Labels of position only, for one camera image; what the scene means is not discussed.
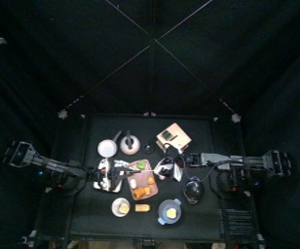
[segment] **black wall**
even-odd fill
[[[57,113],[84,94],[79,113],[231,115],[223,99],[248,154],[298,159],[299,175],[268,181],[259,208],[275,248],[300,248],[300,1],[112,2],[0,0],[0,161],[14,139],[49,156]],[[0,162],[0,244],[33,229],[37,177]]]
[[[49,156],[58,116],[37,93],[26,72],[0,50],[0,246],[21,248],[22,237],[34,228],[41,196],[37,170],[13,168],[2,163],[13,140],[33,142]]]
[[[275,248],[300,248],[300,56],[244,120],[248,154],[279,149],[298,160],[292,178],[267,182],[259,208],[263,231]]]

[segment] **orange object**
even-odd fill
[[[148,212],[148,211],[151,211],[151,205],[149,204],[136,204],[135,211],[136,212]]]
[[[137,199],[143,198],[144,195],[145,195],[145,190],[144,190],[144,188],[139,188],[139,189],[136,189],[133,192],[135,192],[135,197],[136,197]]]
[[[148,184],[155,184],[156,183],[156,179],[155,179],[155,177],[153,176],[149,176],[149,178],[148,178]]]
[[[151,189],[151,187],[144,188],[144,190],[145,190],[145,194],[147,194],[148,196],[151,196],[151,194],[152,194],[152,189]]]

